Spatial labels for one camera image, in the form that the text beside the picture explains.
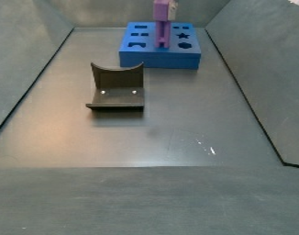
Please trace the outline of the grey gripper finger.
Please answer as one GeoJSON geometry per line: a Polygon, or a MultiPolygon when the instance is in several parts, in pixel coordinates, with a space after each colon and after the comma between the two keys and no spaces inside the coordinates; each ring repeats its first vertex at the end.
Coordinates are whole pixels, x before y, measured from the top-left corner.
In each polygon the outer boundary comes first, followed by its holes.
{"type": "Polygon", "coordinates": [[[177,17],[178,1],[170,1],[169,3],[169,20],[174,21],[177,17]]]}

